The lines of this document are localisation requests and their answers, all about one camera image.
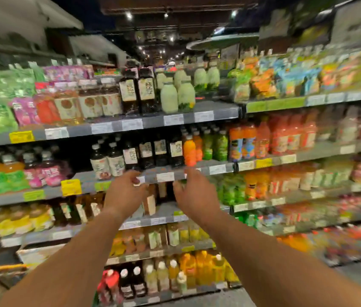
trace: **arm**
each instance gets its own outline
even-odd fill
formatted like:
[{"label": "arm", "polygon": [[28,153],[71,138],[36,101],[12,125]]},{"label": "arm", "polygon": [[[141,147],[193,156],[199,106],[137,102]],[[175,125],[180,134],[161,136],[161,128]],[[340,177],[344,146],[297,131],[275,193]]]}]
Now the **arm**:
[{"label": "arm", "polygon": [[104,209],[61,250],[4,294],[0,307],[88,307],[121,224],[147,196],[136,171],[112,181]]},{"label": "arm", "polygon": [[360,307],[361,287],[317,259],[248,227],[219,208],[215,187],[187,169],[173,189],[182,211],[222,250],[258,307]]}]

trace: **right hand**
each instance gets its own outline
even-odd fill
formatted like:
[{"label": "right hand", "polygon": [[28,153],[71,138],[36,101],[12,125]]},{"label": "right hand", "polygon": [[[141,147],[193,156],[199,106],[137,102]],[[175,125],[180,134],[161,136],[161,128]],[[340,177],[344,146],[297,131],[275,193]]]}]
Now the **right hand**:
[{"label": "right hand", "polygon": [[187,183],[173,182],[173,192],[182,211],[193,221],[198,222],[208,214],[220,211],[216,187],[199,170],[187,168]]}]

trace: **store shelf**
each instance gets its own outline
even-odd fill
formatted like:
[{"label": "store shelf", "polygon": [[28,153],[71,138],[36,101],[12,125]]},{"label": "store shelf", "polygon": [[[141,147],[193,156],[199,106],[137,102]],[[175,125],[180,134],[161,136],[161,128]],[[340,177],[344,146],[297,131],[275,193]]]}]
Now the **store shelf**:
[{"label": "store shelf", "polygon": [[[143,114],[133,117],[99,118],[93,123],[58,128],[32,130],[33,141],[80,137],[104,133],[116,133],[137,129],[210,122],[239,117],[239,107],[233,103],[202,101],[196,103],[192,112],[178,114]],[[11,144],[10,133],[0,133],[0,145]]]},{"label": "store shelf", "polygon": [[338,144],[334,142],[316,142],[311,150],[298,151],[296,154],[286,154],[282,156],[270,155],[268,158],[260,160],[243,160],[236,163],[236,171],[246,171],[271,166],[290,164],[293,162],[304,162],[319,158],[336,155],[347,155],[361,152],[361,140],[351,144]]},{"label": "store shelf", "polygon": [[320,106],[341,102],[355,102],[361,100],[361,90],[347,92],[333,92],[327,94],[311,95],[307,97],[281,98],[273,100],[244,101],[246,113],[267,112],[291,108]]},{"label": "store shelf", "polygon": [[[230,207],[221,206],[221,209],[229,212]],[[120,230],[172,222],[182,222],[187,220],[189,220],[189,218],[184,215],[182,211],[180,211],[176,202],[169,202],[158,206],[157,212],[153,216],[143,216],[141,218],[127,219],[120,227]],[[1,246],[8,248],[31,243],[42,243],[71,238],[79,233],[83,226],[84,225],[53,227],[42,232],[29,232],[24,235],[11,235],[1,239]]]},{"label": "store shelf", "polygon": [[324,217],[317,221],[299,222],[296,225],[291,226],[284,226],[280,224],[267,227],[264,226],[262,228],[258,228],[258,230],[270,236],[282,236],[299,232],[308,232],[316,228],[336,226],[358,221],[361,221],[361,215],[354,215],[351,218],[332,216]]},{"label": "store shelf", "polygon": [[216,244],[211,239],[204,241],[197,241],[197,242],[189,242],[177,246],[164,246],[162,248],[156,248],[144,252],[108,258],[105,265],[115,265],[119,263],[134,262],[134,261],[139,261],[140,259],[158,258],[167,255],[182,254],[185,252],[206,250],[212,248],[216,248]]},{"label": "store shelf", "polygon": [[332,188],[316,188],[311,191],[296,190],[287,192],[285,194],[279,194],[278,196],[272,196],[267,200],[249,201],[247,203],[241,203],[231,206],[233,213],[240,211],[249,211],[255,209],[261,209],[265,207],[275,207],[284,204],[298,203],[301,201],[308,201],[312,199],[337,197],[340,195],[346,195],[351,192],[361,192],[361,184],[352,181],[347,181],[338,187]]}]

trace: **orange bottle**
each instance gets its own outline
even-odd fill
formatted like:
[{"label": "orange bottle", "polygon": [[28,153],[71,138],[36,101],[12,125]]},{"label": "orange bottle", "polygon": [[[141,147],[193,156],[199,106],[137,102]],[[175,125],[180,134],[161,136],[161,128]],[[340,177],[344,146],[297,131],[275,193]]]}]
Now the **orange bottle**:
[{"label": "orange bottle", "polygon": [[303,125],[303,131],[300,139],[301,149],[305,149],[305,150],[312,149],[314,147],[314,144],[316,143],[317,114],[318,114],[317,110],[311,110],[306,116],[306,120]]},{"label": "orange bottle", "polygon": [[303,131],[301,118],[301,114],[294,114],[290,119],[289,144],[287,146],[287,152],[289,153],[295,153],[300,148],[300,138]]},{"label": "orange bottle", "polygon": [[203,140],[199,130],[193,132],[193,142],[196,145],[196,161],[199,162],[203,159]]},{"label": "orange bottle", "polygon": [[270,128],[267,125],[267,117],[264,116],[261,119],[259,128],[257,128],[256,138],[256,158],[265,158],[268,155],[268,149],[270,146]]},{"label": "orange bottle", "polygon": [[183,144],[184,163],[186,166],[193,167],[196,165],[196,144],[193,142],[193,136],[187,135]]},{"label": "orange bottle", "polygon": [[287,114],[281,115],[273,129],[271,144],[273,155],[281,155],[287,151],[289,143],[288,121],[289,116]]},{"label": "orange bottle", "polygon": [[241,128],[243,136],[242,154],[244,159],[251,159],[255,156],[255,144],[257,129],[253,123],[249,123]]}]

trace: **gray floor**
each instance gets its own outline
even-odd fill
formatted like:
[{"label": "gray floor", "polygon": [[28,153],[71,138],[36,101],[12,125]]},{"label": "gray floor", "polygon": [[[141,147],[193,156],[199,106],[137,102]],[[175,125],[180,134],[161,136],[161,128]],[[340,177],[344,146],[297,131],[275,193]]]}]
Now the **gray floor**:
[{"label": "gray floor", "polygon": [[[345,274],[353,281],[361,284],[361,263],[350,264],[344,267],[335,268],[337,271]],[[232,291],[223,291],[220,293],[195,296],[191,298],[181,299],[174,302],[159,304],[163,307],[216,307],[216,306],[239,306],[239,307],[255,307],[244,289]]]}]

